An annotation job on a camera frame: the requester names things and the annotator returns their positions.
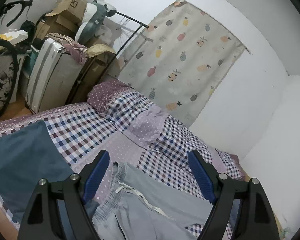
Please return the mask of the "light grey drawstring pants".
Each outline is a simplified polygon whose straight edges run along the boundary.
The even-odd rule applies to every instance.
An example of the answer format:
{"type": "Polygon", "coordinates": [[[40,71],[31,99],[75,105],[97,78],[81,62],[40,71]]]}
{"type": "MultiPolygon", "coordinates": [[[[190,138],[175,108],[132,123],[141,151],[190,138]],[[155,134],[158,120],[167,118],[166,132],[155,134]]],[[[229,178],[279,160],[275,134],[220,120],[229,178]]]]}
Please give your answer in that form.
{"type": "Polygon", "coordinates": [[[156,181],[129,163],[112,166],[109,196],[92,223],[100,239],[195,239],[187,228],[204,225],[212,210],[197,198],[156,181]]]}

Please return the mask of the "black clothes rack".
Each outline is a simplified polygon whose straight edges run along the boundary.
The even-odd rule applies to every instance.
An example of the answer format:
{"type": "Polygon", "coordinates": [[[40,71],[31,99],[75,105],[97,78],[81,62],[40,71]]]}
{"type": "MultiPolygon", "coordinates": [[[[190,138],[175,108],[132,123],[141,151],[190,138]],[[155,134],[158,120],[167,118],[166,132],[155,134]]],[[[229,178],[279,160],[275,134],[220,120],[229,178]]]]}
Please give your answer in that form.
{"type": "MultiPolygon", "coordinates": [[[[104,76],[104,74],[106,73],[106,71],[109,69],[109,67],[111,66],[111,64],[113,63],[113,61],[116,59],[117,55],[119,54],[119,52],[121,52],[123,50],[123,48],[125,48],[125,46],[127,45],[127,43],[132,39],[132,37],[134,35],[136,35],[138,33],[138,31],[144,27],[145,29],[148,29],[149,26],[146,25],[145,23],[136,20],[128,15],[125,15],[121,12],[115,12],[115,14],[118,14],[120,16],[122,16],[123,18],[129,19],[130,21],[133,21],[135,23],[137,23],[139,26],[138,28],[132,33],[132,35],[130,35],[130,37],[124,42],[124,44],[119,48],[119,50],[115,53],[111,53],[110,51],[105,51],[104,53],[109,56],[109,60],[106,61],[106,64],[104,64],[103,61],[101,61],[101,66],[104,67],[104,69],[102,70],[101,74],[97,77],[95,83],[99,83],[99,81],[102,79],[102,77],[104,76]]],[[[87,62],[85,63],[85,65],[83,66],[83,69],[80,71],[78,78],[76,79],[72,89],[70,90],[69,96],[65,102],[66,105],[70,104],[73,102],[74,97],[77,93],[77,89],[79,88],[79,86],[81,85],[82,81],[84,80],[85,76],[87,75],[90,66],[93,64],[94,62],[94,57],[90,58],[87,60],[87,62]]]]}

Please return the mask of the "checkered purple bed sheet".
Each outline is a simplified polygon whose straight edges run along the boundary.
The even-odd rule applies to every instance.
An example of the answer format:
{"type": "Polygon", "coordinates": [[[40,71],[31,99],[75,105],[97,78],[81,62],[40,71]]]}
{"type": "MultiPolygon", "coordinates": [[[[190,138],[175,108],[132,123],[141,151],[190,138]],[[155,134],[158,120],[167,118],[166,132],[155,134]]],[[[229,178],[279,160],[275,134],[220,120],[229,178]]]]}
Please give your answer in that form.
{"type": "MultiPolygon", "coordinates": [[[[109,119],[100,116],[87,103],[77,103],[44,111],[39,114],[21,116],[0,122],[0,137],[9,135],[37,121],[44,121],[49,135],[65,161],[72,165],[106,141],[117,132],[128,131],[130,125],[141,119],[150,109],[149,104],[130,107],[122,117],[109,119]]],[[[151,177],[181,191],[200,197],[198,186],[187,165],[186,154],[197,149],[205,160],[220,157],[226,173],[234,179],[244,179],[236,155],[211,148],[189,131],[179,120],[167,115],[153,135],[154,141],[143,146],[142,156],[135,159],[137,167],[151,177]]]]}

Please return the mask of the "rolled checkered purple quilt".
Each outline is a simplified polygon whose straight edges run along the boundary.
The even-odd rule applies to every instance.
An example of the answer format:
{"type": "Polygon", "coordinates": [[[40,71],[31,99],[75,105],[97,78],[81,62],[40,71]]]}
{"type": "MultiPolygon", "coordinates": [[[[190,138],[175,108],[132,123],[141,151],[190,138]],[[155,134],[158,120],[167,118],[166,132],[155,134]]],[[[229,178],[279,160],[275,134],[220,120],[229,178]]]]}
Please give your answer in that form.
{"type": "Polygon", "coordinates": [[[208,146],[179,120],[128,85],[111,79],[95,85],[88,103],[97,113],[145,150],[188,168],[188,153],[197,150],[211,163],[208,146]]]}

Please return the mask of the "silver grey suitcase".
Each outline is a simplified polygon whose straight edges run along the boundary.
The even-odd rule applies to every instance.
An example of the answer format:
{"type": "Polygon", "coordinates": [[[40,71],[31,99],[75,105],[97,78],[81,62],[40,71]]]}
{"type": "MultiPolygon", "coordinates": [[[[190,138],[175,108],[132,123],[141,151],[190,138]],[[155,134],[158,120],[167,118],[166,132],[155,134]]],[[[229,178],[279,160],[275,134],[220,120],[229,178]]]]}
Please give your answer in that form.
{"type": "Polygon", "coordinates": [[[37,114],[64,106],[82,67],[60,43],[46,39],[27,85],[29,109],[37,114]]]}

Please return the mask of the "brown cardboard box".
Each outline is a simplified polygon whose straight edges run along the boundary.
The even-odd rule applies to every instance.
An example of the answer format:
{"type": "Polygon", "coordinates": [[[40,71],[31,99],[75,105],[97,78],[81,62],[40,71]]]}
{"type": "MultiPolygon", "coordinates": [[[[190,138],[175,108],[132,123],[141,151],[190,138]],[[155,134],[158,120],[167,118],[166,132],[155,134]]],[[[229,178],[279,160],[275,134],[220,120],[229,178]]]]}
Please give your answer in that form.
{"type": "Polygon", "coordinates": [[[87,100],[88,94],[90,93],[94,85],[97,84],[95,83],[97,77],[101,74],[102,70],[104,69],[104,67],[101,66],[101,61],[103,61],[104,64],[106,64],[106,61],[110,58],[104,53],[105,51],[115,53],[115,50],[113,48],[110,48],[105,44],[95,44],[89,49],[87,49],[87,60],[94,57],[95,61],[90,66],[87,75],[85,76],[81,85],[77,89],[77,93],[72,103],[85,102],[87,100]]]}

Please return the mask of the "white paint-stained cabinet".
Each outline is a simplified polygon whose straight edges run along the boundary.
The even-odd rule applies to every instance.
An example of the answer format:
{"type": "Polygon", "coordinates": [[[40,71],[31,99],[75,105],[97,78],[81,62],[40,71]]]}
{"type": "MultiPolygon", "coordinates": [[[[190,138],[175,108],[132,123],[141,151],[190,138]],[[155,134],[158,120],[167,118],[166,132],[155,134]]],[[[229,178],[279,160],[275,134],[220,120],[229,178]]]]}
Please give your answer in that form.
{"type": "Polygon", "coordinates": [[[13,59],[7,50],[0,51],[0,109],[6,102],[14,76],[13,59]]]}

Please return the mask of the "pink crumpled cloth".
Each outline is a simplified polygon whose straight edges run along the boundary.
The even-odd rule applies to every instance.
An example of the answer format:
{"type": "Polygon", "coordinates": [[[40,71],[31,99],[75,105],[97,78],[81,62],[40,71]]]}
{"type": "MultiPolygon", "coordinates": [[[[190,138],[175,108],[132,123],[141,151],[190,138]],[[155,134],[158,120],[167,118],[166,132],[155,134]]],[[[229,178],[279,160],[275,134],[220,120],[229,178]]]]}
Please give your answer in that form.
{"type": "Polygon", "coordinates": [[[67,54],[71,55],[71,57],[80,65],[84,65],[87,56],[86,51],[87,47],[84,45],[79,44],[75,40],[73,40],[71,37],[59,34],[59,33],[49,33],[45,36],[46,38],[51,38],[54,41],[60,43],[67,54]]]}

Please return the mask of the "pineapple print curtain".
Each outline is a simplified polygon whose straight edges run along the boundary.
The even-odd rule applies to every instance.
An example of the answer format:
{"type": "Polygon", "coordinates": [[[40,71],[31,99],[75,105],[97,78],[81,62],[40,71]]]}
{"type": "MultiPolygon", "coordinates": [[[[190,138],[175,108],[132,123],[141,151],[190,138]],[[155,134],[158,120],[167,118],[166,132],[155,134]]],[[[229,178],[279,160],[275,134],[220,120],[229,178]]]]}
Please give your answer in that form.
{"type": "Polygon", "coordinates": [[[176,0],[125,49],[115,75],[191,126],[244,51],[221,23],[176,0]]]}

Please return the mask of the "grey white plush toy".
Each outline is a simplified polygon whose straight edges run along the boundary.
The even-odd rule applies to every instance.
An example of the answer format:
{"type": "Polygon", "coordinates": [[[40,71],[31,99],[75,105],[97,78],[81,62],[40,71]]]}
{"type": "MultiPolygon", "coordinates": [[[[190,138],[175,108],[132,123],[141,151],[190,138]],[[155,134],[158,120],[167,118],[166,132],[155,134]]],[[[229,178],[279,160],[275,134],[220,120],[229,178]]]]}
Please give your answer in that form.
{"type": "Polygon", "coordinates": [[[106,17],[112,17],[117,9],[109,3],[101,0],[93,0],[87,3],[83,20],[75,35],[75,41],[85,45],[100,29],[106,17]]]}

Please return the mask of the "top cardboard box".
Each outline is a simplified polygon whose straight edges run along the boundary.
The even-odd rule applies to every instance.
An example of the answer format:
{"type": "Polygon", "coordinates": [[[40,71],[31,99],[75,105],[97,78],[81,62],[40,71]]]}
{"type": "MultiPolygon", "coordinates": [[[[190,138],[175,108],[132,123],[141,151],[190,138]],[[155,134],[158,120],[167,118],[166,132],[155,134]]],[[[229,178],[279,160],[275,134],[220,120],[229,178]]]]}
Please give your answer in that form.
{"type": "Polygon", "coordinates": [[[87,0],[62,0],[45,16],[53,17],[61,15],[72,23],[81,23],[87,7],[87,0]]]}

